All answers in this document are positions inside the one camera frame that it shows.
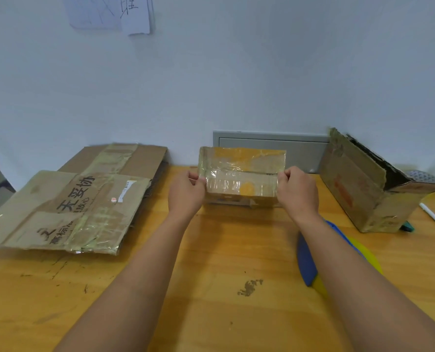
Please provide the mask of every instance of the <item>person's left hand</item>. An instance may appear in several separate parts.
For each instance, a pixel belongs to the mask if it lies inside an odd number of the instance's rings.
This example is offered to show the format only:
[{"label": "person's left hand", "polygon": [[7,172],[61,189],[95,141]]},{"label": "person's left hand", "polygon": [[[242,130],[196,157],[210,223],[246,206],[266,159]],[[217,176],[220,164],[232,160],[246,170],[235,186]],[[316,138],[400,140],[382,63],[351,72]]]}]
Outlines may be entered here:
[{"label": "person's left hand", "polygon": [[203,204],[206,179],[189,170],[178,173],[169,190],[169,214],[191,219]]}]

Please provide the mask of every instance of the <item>person's right arm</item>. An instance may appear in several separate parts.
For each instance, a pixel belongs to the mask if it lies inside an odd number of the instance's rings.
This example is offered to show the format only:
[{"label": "person's right arm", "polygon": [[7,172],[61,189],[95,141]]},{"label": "person's right arm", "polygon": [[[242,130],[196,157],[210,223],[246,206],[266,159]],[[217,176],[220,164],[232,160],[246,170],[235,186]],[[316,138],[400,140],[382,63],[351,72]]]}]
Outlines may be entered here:
[{"label": "person's right arm", "polygon": [[301,230],[356,351],[435,351],[435,321],[323,220],[311,176],[295,166],[279,173],[278,199]]}]

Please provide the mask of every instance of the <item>hand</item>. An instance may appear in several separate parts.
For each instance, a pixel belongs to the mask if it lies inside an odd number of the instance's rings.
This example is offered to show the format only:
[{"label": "hand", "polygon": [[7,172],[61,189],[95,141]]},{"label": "hand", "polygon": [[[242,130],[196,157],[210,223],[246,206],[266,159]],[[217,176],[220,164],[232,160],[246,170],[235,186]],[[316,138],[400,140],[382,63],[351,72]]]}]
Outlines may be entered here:
[{"label": "hand", "polygon": [[169,215],[191,218],[203,204],[206,179],[189,170],[178,173],[169,189]]},{"label": "hand", "polygon": [[294,221],[319,214],[315,180],[296,166],[278,173],[278,200]]}]

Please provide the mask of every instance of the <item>patterned gray object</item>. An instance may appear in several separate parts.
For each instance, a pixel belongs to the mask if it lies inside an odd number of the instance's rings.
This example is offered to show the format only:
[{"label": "patterned gray object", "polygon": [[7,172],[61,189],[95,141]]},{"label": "patterned gray object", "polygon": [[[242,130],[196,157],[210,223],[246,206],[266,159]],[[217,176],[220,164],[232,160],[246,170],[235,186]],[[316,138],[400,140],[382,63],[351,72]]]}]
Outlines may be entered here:
[{"label": "patterned gray object", "polygon": [[417,182],[435,183],[434,175],[427,172],[423,172],[421,170],[409,170],[405,172],[405,174],[407,174],[407,176],[411,177],[413,180],[416,180]]}]

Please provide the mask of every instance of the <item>small cardboard box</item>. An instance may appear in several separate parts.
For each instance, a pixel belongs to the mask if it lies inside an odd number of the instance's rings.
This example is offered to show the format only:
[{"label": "small cardboard box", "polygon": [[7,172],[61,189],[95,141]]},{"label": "small cardboard box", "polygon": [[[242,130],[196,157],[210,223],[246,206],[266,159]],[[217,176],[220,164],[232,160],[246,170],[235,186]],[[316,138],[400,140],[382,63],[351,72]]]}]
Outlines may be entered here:
[{"label": "small cardboard box", "polygon": [[166,147],[85,147],[59,171],[38,172],[0,208],[0,245],[117,254]]},{"label": "small cardboard box", "polygon": [[361,232],[396,232],[435,183],[416,182],[349,135],[330,130],[320,176]]},{"label": "small cardboard box", "polygon": [[207,202],[273,207],[285,165],[286,151],[201,147],[198,174],[206,178]]}]

